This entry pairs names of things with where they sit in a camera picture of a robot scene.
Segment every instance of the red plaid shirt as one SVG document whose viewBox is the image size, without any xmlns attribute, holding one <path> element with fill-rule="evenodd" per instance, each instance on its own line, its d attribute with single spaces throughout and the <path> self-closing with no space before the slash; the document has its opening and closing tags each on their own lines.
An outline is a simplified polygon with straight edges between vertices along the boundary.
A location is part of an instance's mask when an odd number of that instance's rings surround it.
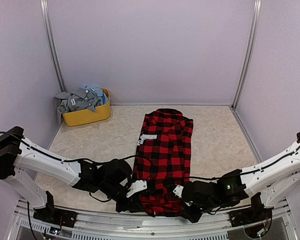
<svg viewBox="0 0 300 240">
<path fill-rule="evenodd" d="M 175 109 L 158 109 L 146 114 L 141 129 L 133 167 L 134 180 L 154 185 L 151 195 L 140 195 L 143 209 L 149 215 L 179 216 L 184 204 L 167 188 L 189 181 L 193 120 Z"/>
</svg>

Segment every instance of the lavender wall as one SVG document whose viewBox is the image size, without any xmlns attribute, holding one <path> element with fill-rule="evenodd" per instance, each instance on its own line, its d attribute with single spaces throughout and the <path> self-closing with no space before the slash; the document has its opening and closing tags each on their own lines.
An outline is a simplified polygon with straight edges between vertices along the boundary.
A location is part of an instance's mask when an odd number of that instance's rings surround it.
<svg viewBox="0 0 300 240">
<path fill-rule="evenodd" d="M 19 125 L 47 147 L 58 128 L 53 99 L 58 92 L 40 2 L 0 0 L 0 130 Z M 0 240 L 18 199 L 0 180 Z"/>
<path fill-rule="evenodd" d="M 263 160 L 300 131 L 300 0 L 263 1 L 238 114 Z M 300 187 L 287 197 L 300 233 Z"/>
<path fill-rule="evenodd" d="M 69 90 L 108 88 L 114 104 L 230 105 L 253 0 L 53 0 Z"/>
</svg>

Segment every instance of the yellow bin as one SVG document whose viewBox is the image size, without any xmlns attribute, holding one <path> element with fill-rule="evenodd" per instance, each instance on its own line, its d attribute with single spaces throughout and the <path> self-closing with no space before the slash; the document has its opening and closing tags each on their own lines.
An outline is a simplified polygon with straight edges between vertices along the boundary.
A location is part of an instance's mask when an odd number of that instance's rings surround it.
<svg viewBox="0 0 300 240">
<path fill-rule="evenodd" d="M 105 88 L 101 88 L 101 89 L 109 99 L 109 101 L 105 105 L 96 106 L 95 112 L 89 109 L 84 109 L 80 111 L 63 113 L 62 116 L 65 121 L 65 124 L 67 124 L 69 127 L 73 127 L 73 126 L 78 126 L 83 124 L 94 123 L 109 118 L 111 115 L 110 94 L 107 89 Z"/>
</svg>

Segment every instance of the shirt label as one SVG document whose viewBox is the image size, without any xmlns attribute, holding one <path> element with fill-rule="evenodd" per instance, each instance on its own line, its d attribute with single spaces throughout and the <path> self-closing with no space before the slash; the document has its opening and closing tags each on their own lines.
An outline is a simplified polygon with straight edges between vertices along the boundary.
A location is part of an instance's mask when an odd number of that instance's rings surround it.
<svg viewBox="0 0 300 240">
<path fill-rule="evenodd" d="M 157 136 L 156 134 L 142 134 L 140 136 L 140 140 L 138 141 L 138 146 L 140 146 L 141 144 L 144 144 L 144 141 L 146 139 L 149 139 L 149 140 L 153 140 L 153 139 L 157 139 Z"/>
</svg>

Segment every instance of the beige floor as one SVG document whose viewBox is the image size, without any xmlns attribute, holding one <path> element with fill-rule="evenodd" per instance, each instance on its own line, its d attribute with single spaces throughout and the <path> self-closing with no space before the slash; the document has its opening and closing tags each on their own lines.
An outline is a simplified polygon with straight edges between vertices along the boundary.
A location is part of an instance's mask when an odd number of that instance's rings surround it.
<svg viewBox="0 0 300 240">
<path fill-rule="evenodd" d="M 193 119 L 191 175 L 218 177 L 255 164 L 255 159 L 228 107 L 221 106 L 112 106 L 112 116 L 101 122 L 68 127 L 63 124 L 50 151 L 69 158 L 106 162 L 135 154 L 145 114 L 158 108 L 174 108 Z M 52 193 L 59 206 L 115 213 L 116 203 L 99 203 L 87 192 L 38 174 L 36 182 Z M 94 194 L 106 199 L 101 193 Z"/>
</svg>

